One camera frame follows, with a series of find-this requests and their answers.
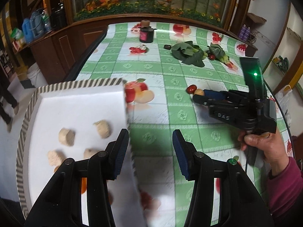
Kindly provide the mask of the magenta sleeve forearm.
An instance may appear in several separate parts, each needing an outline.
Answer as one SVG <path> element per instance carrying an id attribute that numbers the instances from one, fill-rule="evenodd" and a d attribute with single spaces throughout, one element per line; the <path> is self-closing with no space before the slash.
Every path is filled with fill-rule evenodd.
<path id="1" fill-rule="evenodd" d="M 294 158 L 277 175 L 268 174 L 269 209 L 274 217 L 302 212 L 302 172 Z"/>

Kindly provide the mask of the person right hand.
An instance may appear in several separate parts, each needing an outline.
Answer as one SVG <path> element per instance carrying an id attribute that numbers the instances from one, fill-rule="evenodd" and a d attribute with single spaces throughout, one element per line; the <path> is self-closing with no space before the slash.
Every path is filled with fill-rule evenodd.
<path id="1" fill-rule="evenodd" d="M 289 163 L 289 157 L 279 129 L 276 129 L 275 133 L 263 133 L 261 135 L 247 134 L 245 131 L 240 131 L 238 141 L 241 144 L 242 151 L 245 151 L 248 146 L 263 151 L 265 161 L 271 166 L 272 176 L 279 175 Z"/>

